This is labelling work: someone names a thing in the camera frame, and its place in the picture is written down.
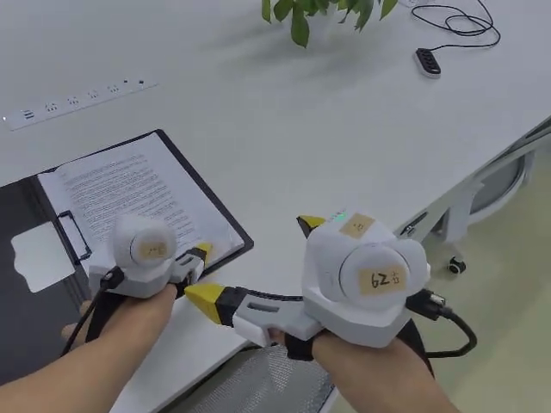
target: green led light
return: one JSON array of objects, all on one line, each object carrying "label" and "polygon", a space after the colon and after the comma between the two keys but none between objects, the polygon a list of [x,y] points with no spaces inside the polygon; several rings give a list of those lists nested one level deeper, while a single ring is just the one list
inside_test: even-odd
[{"label": "green led light", "polygon": [[335,217],[335,220],[336,221],[342,221],[345,218],[346,218],[346,213],[340,213]]}]

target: black cable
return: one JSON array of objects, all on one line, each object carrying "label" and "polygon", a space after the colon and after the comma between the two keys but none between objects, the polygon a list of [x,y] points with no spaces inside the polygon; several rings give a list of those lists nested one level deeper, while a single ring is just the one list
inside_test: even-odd
[{"label": "black cable", "polygon": [[86,323],[86,320],[90,316],[90,314],[94,311],[94,309],[97,306],[97,301],[102,296],[103,293],[105,293],[109,289],[117,288],[122,282],[124,281],[124,273],[119,267],[113,267],[111,268],[100,281],[100,289],[92,299],[92,302],[90,303],[90,306],[86,310],[86,312],[83,314],[83,316],[80,317],[80,320],[78,320],[77,326],[72,331],[71,336],[67,340],[67,343],[63,347],[63,351],[61,352],[61,355],[59,357],[63,357],[69,351],[71,351],[71,347],[75,340],[77,339],[78,333],[83,328],[84,323]]},{"label": "black cable", "polygon": [[432,321],[437,321],[438,318],[444,317],[459,327],[468,338],[468,343],[457,350],[427,352],[426,356],[429,359],[462,357],[478,344],[476,334],[474,334],[474,331],[465,323],[465,320],[455,314],[451,308],[446,306],[444,297],[434,294],[431,290],[423,288],[418,293],[408,297],[406,300],[406,308]]},{"label": "black cable", "polygon": [[[493,22],[493,17],[488,8],[482,3],[481,0],[477,0],[477,2],[482,6],[482,9],[487,14],[487,19],[478,17],[476,15],[469,15],[465,13],[463,10],[458,9],[457,7],[453,6],[444,6],[440,4],[426,4],[423,6],[416,6],[412,9],[412,15],[414,15],[416,18],[418,18],[420,21],[425,22],[427,24],[430,24],[431,26],[435,28],[440,28],[442,30],[445,30],[446,32],[450,32],[453,34],[456,34],[461,37],[478,37],[483,34],[486,34],[489,31],[493,31],[496,35],[496,40],[491,43],[486,43],[484,45],[441,45],[438,47],[434,47],[432,49],[429,49],[431,52],[434,52],[435,50],[443,49],[444,47],[461,47],[461,48],[481,48],[481,47],[494,47],[501,41],[501,33],[499,30],[495,27]],[[422,17],[418,12],[420,10],[424,9],[446,9],[446,10],[453,10],[456,11],[458,14],[453,14],[444,20],[443,24],[440,24],[438,22],[433,22],[425,17]],[[457,21],[459,19],[466,20],[468,22],[473,23],[474,25],[478,26],[479,28],[473,29],[473,30],[461,30],[459,28],[454,28],[452,26],[453,21]]]},{"label": "black cable", "polygon": [[468,326],[467,323],[465,323],[465,321],[461,317],[455,314],[449,307],[443,307],[440,314],[442,317],[454,323],[457,327],[461,329],[461,331],[465,333],[468,338],[468,343],[465,344],[463,347],[458,348],[457,350],[427,352],[428,358],[448,359],[450,357],[462,357],[476,347],[476,345],[478,344],[478,338],[476,337],[476,334],[474,334],[474,331]]}]

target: power socket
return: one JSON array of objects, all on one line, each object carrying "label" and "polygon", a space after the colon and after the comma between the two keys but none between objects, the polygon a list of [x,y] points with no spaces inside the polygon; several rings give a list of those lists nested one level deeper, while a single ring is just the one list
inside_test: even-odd
[{"label": "power socket", "polygon": [[83,93],[69,95],[63,99],[48,99],[46,103],[40,105],[29,105],[27,109],[18,110],[13,114],[4,116],[3,120],[8,124],[10,130],[15,131],[25,126],[31,126],[44,120],[112,101],[157,85],[157,82],[148,81],[142,77],[125,78],[118,82],[105,83],[101,86],[89,88]]}]

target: handwritten label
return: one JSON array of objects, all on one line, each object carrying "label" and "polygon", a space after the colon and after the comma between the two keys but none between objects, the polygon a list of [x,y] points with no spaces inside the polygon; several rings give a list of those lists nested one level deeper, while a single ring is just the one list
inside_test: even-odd
[{"label": "handwritten label", "polygon": [[139,254],[144,260],[164,258],[166,252],[166,243],[143,243],[139,247]]},{"label": "handwritten label", "polygon": [[406,269],[401,265],[386,268],[363,268],[358,271],[361,295],[381,295],[404,291],[407,287]]},{"label": "handwritten label", "polygon": [[374,222],[375,220],[367,215],[355,213],[352,218],[346,221],[340,232],[349,237],[360,239]]}]

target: black clipboard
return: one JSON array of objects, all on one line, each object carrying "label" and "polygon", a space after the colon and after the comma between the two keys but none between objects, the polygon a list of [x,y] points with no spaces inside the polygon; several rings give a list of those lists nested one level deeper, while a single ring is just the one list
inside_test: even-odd
[{"label": "black clipboard", "polygon": [[[216,196],[216,194],[213,192],[213,190],[207,185],[207,183],[203,180],[203,178],[199,175],[199,173],[194,169],[193,166],[191,166],[191,163],[185,158],[185,156],[176,148],[174,143],[170,140],[168,135],[162,130],[157,129],[155,131],[151,131],[148,133],[144,133],[143,135],[140,135],[136,138],[125,140],[123,142],[120,142],[119,144],[112,145],[108,148],[101,149],[99,151],[90,153],[89,155],[86,155],[85,157],[90,157],[92,155],[95,155],[97,153],[110,151],[111,149],[118,148],[123,145],[130,144],[132,142],[135,142],[137,140],[146,138],[152,134],[156,133],[161,141],[164,143],[164,145],[167,147],[167,149],[170,151],[170,153],[174,156],[174,158],[182,165],[182,168],[188,173],[188,175],[193,179],[193,181],[197,184],[197,186],[200,188],[200,190],[208,197],[208,199],[213,203],[213,205],[220,211],[222,216],[227,220],[227,222],[233,227],[233,229],[239,234],[241,239],[243,239],[244,245],[239,250],[233,252],[229,256],[225,257],[224,259],[220,260],[219,262],[216,262],[214,265],[208,267],[205,272],[203,273],[203,276],[209,275],[212,272],[216,271],[217,269],[225,266],[227,263],[233,261],[239,256],[242,256],[245,252],[251,250],[254,247],[254,242],[252,238],[247,234],[245,229],[241,226],[241,224],[233,217],[233,215],[228,211],[226,206],[222,203],[222,201]],[[57,168],[52,168],[50,170],[47,170],[45,172],[54,172]],[[80,262],[88,259],[91,255],[91,250],[88,244],[86,243],[86,240],[84,239],[82,232],[80,231],[80,228],[78,228],[77,222],[72,216],[71,211],[64,211],[60,215],[55,214],[53,211],[53,208],[50,204],[50,201],[48,200],[46,193],[44,192],[44,189],[40,185],[40,182],[38,180],[38,176],[34,177],[33,179],[34,184],[38,187],[36,188],[36,193],[39,195],[40,203],[41,204],[47,204],[49,208],[47,208],[46,214],[50,217],[52,217],[52,222],[56,228],[56,231],[59,234],[59,237],[61,239],[61,242],[65,246],[65,249],[67,251],[67,254],[73,261],[73,264],[76,266],[79,266]],[[69,238],[67,237],[65,233],[65,229],[60,223],[61,218],[70,218],[72,223],[76,226],[78,229],[78,232],[80,233],[81,238],[83,239],[84,246],[85,246],[85,252],[83,255],[77,254],[77,252],[74,250],[74,248],[71,245],[71,242]]]},{"label": "black clipboard", "polygon": [[[164,131],[158,129],[145,133],[87,156],[135,142],[153,133],[160,137],[170,153],[243,239],[242,248],[206,269],[203,276],[211,274],[251,250],[254,246],[251,237]],[[52,168],[45,172],[54,172],[56,169]],[[60,214],[61,217],[57,216],[40,184],[38,175],[0,188],[0,213],[2,214],[0,219],[3,219],[3,222],[0,222],[0,311],[3,310],[1,311],[3,315],[0,314],[0,331],[3,336],[4,333],[8,335],[7,339],[0,341],[0,385],[38,370],[56,360],[59,351],[63,348],[59,332],[66,324],[78,320],[80,305],[84,300],[90,299],[88,276],[81,265],[81,261],[87,259],[88,251],[84,256],[77,255],[60,223],[60,218],[70,218],[71,212],[63,212]],[[14,235],[48,221],[53,223],[67,255],[73,262],[75,272],[38,293],[31,293],[23,276],[15,271],[15,255],[10,241]],[[36,321],[38,325],[35,330],[31,324],[23,323],[24,325],[21,325],[18,318],[13,317],[14,309],[16,312],[25,312],[29,323]]]}]

